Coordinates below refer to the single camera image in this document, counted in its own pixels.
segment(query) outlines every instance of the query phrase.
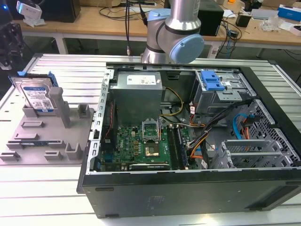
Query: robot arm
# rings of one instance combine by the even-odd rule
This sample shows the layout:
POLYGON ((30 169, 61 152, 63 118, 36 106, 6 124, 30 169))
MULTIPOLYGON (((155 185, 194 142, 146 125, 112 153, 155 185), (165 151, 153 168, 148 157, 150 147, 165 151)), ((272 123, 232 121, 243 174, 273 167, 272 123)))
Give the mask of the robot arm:
POLYGON ((199 35, 199 4, 200 0, 174 0, 171 9, 155 9, 149 13, 143 63, 188 64, 201 54, 204 40, 199 35))

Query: light blue joint cap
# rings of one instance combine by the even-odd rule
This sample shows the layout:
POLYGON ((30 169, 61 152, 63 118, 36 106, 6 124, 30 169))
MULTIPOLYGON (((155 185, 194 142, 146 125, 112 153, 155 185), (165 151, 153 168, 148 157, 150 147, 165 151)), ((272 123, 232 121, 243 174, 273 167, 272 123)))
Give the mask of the light blue joint cap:
POLYGON ((199 57, 204 45, 204 39, 201 35, 192 34, 175 44, 169 57, 177 64, 188 64, 199 57))
POLYGON ((147 21, 164 20, 170 16, 169 8, 157 8, 149 12, 147 21))

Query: white box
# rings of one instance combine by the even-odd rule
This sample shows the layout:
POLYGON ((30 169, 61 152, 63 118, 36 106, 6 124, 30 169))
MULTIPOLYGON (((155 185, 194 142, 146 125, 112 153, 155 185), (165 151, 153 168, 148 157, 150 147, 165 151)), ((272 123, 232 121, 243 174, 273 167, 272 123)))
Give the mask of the white box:
POLYGON ((290 32, 293 33, 294 35, 301 36, 301 25, 295 25, 290 29, 290 32))

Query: cable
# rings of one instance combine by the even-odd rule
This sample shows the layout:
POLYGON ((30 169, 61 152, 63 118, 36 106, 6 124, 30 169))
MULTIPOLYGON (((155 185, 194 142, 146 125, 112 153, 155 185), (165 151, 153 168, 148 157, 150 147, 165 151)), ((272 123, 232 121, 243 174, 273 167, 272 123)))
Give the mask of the cable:
POLYGON ((294 54, 294 55, 301 55, 301 53, 293 53, 293 52, 291 52, 291 51, 289 51, 289 50, 287 50, 287 49, 286 49, 286 51, 287 51, 287 52, 290 52, 291 54, 294 54))
POLYGON ((38 3, 38 6, 42 6, 44 3, 46 2, 46 0, 42 0, 40 3, 38 3))
POLYGON ((218 52, 216 54, 216 57, 218 57, 218 55, 220 53, 223 53, 223 54, 228 54, 228 58, 230 58, 232 56, 233 51, 236 49, 236 42, 239 39, 241 39, 241 37, 242 37, 242 31, 237 26, 235 26, 234 24, 229 23, 228 21, 225 21, 225 20, 222 20, 221 26, 223 26, 226 30, 226 38, 225 38, 225 41, 223 42, 221 48, 218 50, 218 52), (237 36, 235 38, 231 37, 230 30, 229 30, 229 24, 234 26, 235 28, 237 28, 239 30, 240 36, 237 36), (227 51, 227 53, 224 53, 224 52, 222 52, 222 48, 225 46, 225 43, 227 42, 227 40, 228 40, 227 50, 229 50, 229 49, 232 49, 232 50, 231 50, 231 52, 227 51), (232 47, 230 47, 231 40, 234 41, 232 47))
POLYGON ((225 8, 225 9, 228 9, 228 8, 226 8, 226 7, 224 7, 223 5, 221 5, 223 8, 225 8))
POLYGON ((244 100, 244 101, 235 102, 235 103, 229 105, 228 107, 226 107, 224 110, 222 110, 218 114, 216 114, 214 117, 211 118, 211 120, 206 124, 206 126, 204 126, 201 136, 198 137, 198 138, 196 138, 196 139, 194 139, 190 143, 190 146, 194 147, 193 144, 197 143, 204 136, 204 134, 206 134, 206 132, 208 133, 212 129, 212 127, 214 125, 216 125, 220 120, 222 120, 223 118, 227 117, 229 115, 229 113, 234 108, 237 108, 237 107, 243 106, 243 105, 249 105, 253 101, 254 101, 253 99, 247 99, 247 100, 244 100))
POLYGON ((190 154, 190 158, 196 158, 196 156, 194 156, 194 153, 196 152, 197 147, 200 146, 200 144, 201 144, 207 137, 208 137, 208 135, 205 136, 203 139, 201 139, 200 142, 198 142, 198 144, 193 148, 193 150, 192 150, 192 152, 191 152, 191 154, 190 154))
MULTIPOLYGON (((118 21, 122 21, 126 16, 109 16, 108 14, 107 15, 105 15, 105 14, 103 14, 102 13, 102 11, 103 10, 105 10, 105 9, 109 9, 109 13, 118 13, 118 12, 120 12, 120 11, 125 11, 124 9, 121 9, 121 10, 119 10, 119 11, 116 11, 116 12, 113 12, 113 11, 111 11, 110 10, 110 8, 109 7, 103 7, 102 9, 99 9, 98 10, 98 13, 101 15, 101 16, 104 16, 104 17, 107 17, 107 18, 109 18, 109 19, 112 19, 112 20, 118 20, 118 21)), ((140 13, 134 13, 134 14, 131 14, 130 15, 130 17, 131 17, 131 19, 134 19, 133 18, 133 16, 135 16, 135 15, 139 15, 140 13)))
POLYGON ((236 14, 240 14, 240 12, 238 12, 238 13, 232 13, 232 14, 228 15, 228 16, 226 17, 226 19, 228 19, 229 16, 231 16, 231 15, 236 15, 236 14))
POLYGON ((290 55, 290 54, 287 52, 286 49, 284 49, 284 52, 285 52, 287 55, 289 55, 291 58, 293 58, 293 59, 295 59, 295 60, 297 60, 297 61, 301 61, 301 59, 297 59, 297 58, 293 57, 292 55, 290 55))
POLYGON ((237 114, 234 118, 233 118, 233 130, 235 132, 235 135, 237 136, 238 140, 241 140, 241 135, 237 129, 237 125, 236 125, 236 120, 238 117, 243 116, 245 118, 247 118, 248 116, 246 114, 237 114))
POLYGON ((190 123, 191 126, 198 126, 198 124, 193 123, 193 121, 192 121, 193 116, 194 116, 194 114, 190 117, 189 123, 190 123))
POLYGON ((138 0, 138 3, 139 3, 140 15, 141 15, 143 24, 144 24, 145 26, 147 26, 147 18, 146 18, 145 12, 143 11, 143 9, 142 9, 142 7, 141 7, 141 2, 140 2, 140 0, 138 0))
POLYGON ((194 127, 194 128, 197 128, 198 126, 191 126, 191 125, 188 125, 188 124, 185 124, 185 123, 177 123, 175 121, 171 121, 169 120, 168 118, 166 118, 165 116, 160 116, 162 119, 164 119, 165 121, 171 123, 171 124, 175 124, 175 125, 182 125, 182 126, 187 126, 187 127, 194 127))
POLYGON ((132 53, 132 48, 130 44, 130 1, 127 0, 126 6, 126 36, 127 36, 127 55, 130 56, 132 53))
POLYGON ((112 129, 112 124, 113 124, 113 102, 111 102, 111 121, 110 121, 110 127, 107 131, 107 133, 105 134, 103 141, 105 140, 105 138, 108 136, 110 130, 112 129))
POLYGON ((183 110, 183 108, 184 108, 184 102, 182 101, 182 99, 181 99, 181 97, 179 96, 179 94, 177 94, 172 88, 166 87, 166 89, 172 91, 172 92, 179 98, 179 100, 180 100, 180 102, 181 102, 181 108, 180 108, 180 110, 177 111, 176 113, 160 114, 159 116, 175 116, 175 115, 177 116, 177 115, 179 115, 179 114, 182 112, 182 110, 183 110))
POLYGON ((213 145, 209 144, 209 142, 205 141, 213 150, 215 150, 215 148, 213 148, 213 145))
POLYGON ((176 115, 174 115, 174 118, 177 119, 178 123, 181 123, 181 122, 182 122, 176 115))

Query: power supply label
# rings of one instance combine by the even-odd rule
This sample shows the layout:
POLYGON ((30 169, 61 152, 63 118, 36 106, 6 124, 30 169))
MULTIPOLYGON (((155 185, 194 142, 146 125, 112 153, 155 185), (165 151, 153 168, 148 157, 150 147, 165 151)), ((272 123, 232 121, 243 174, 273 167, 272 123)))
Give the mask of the power supply label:
POLYGON ((128 75, 127 85, 156 85, 155 75, 128 75))

